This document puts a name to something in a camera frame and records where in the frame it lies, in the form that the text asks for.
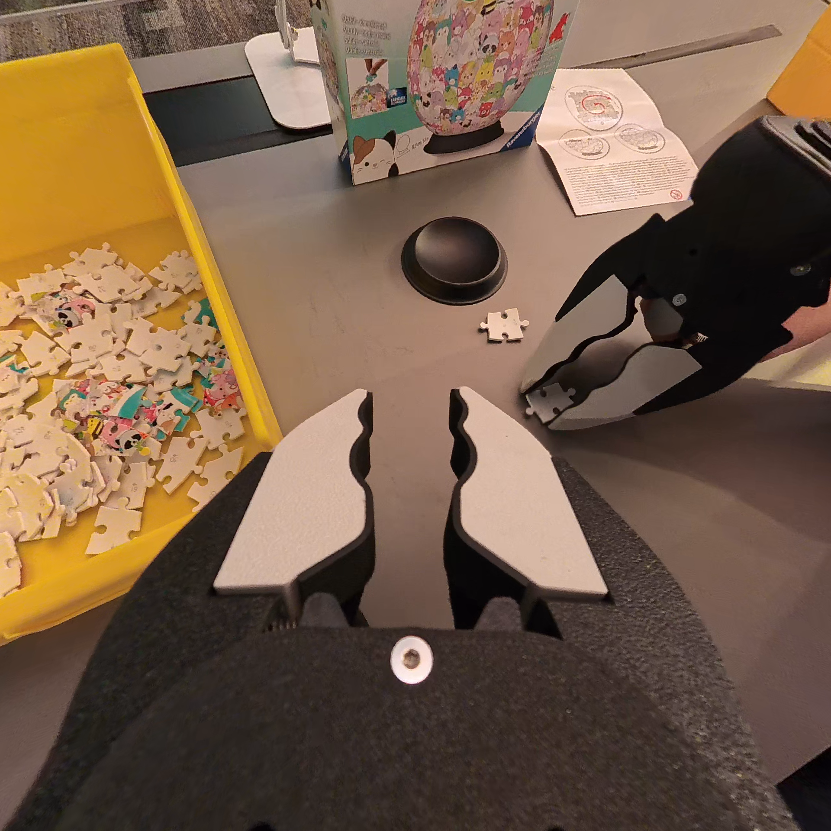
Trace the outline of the person's right hand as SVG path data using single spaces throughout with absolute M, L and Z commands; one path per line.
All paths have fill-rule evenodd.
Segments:
M 822 306 L 802 306 L 784 323 L 790 340 L 769 353 L 765 360 L 803 348 L 830 333 L 830 301 Z

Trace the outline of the white printed leaflet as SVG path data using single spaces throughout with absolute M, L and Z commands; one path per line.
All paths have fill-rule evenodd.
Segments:
M 698 167 L 623 69 L 558 69 L 538 122 L 576 216 L 689 200 Z

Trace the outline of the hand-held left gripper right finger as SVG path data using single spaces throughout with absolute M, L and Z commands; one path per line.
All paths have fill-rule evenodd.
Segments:
M 524 624 L 545 624 L 549 601 L 606 602 L 608 585 L 552 455 L 469 387 L 451 390 L 445 574 L 454 624 L 475 624 L 507 597 Z

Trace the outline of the white jigsaw piece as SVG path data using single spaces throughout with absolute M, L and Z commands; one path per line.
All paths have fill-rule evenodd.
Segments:
M 479 331 L 486 332 L 489 343 L 511 343 L 522 341 L 528 326 L 529 321 L 514 307 L 502 312 L 488 312 Z
M 575 395 L 576 389 L 564 389 L 556 382 L 531 390 L 525 393 L 525 416 L 536 418 L 541 425 L 549 425 L 573 405 Z

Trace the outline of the colourful puzzle box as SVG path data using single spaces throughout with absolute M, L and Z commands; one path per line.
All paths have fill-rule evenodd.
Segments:
M 578 1 L 312 1 L 355 185 L 535 139 Z

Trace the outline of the yellow plastic bin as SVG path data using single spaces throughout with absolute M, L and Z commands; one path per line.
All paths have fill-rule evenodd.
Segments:
M 282 439 L 199 215 L 140 83 L 118 44 L 3 63 L 2 280 L 50 256 L 108 242 L 137 264 L 184 248 L 195 256 L 247 408 L 242 461 Z M 95 514 L 54 539 L 23 544 L 23 586 L 2 599 L 2 646 L 130 591 L 196 518 L 182 493 L 151 494 L 140 533 L 85 554 Z
M 783 115 L 830 120 L 830 9 L 774 82 L 767 100 Z

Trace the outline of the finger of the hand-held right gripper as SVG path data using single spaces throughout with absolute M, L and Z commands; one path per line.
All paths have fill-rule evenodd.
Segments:
M 587 397 L 615 380 L 643 346 L 641 300 L 616 276 L 607 277 L 552 322 L 523 370 L 520 393 L 556 382 Z
M 548 429 L 575 431 L 627 420 L 700 369 L 701 364 L 688 349 L 642 346 L 629 356 L 613 380 L 566 408 Z

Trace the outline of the white stand base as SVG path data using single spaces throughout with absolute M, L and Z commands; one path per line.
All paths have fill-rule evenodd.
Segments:
M 244 54 L 278 126 L 308 131 L 331 126 L 312 27 L 293 26 L 287 3 L 274 2 L 276 32 L 253 37 Z

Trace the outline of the pile of puzzle pieces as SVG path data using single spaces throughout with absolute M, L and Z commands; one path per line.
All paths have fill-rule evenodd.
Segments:
M 197 513 L 239 472 L 246 410 L 185 250 L 145 274 L 109 244 L 2 283 L 2 597 L 21 549 L 85 557 L 160 525 L 175 495 Z

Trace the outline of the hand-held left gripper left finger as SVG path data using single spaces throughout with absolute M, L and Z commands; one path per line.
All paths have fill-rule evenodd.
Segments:
M 356 620 L 376 562 L 372 428 L 372 394 L 359 388 L 285 435 L 216 574 L 217 594 L 276 595 L 297 619 L 325 593 Z

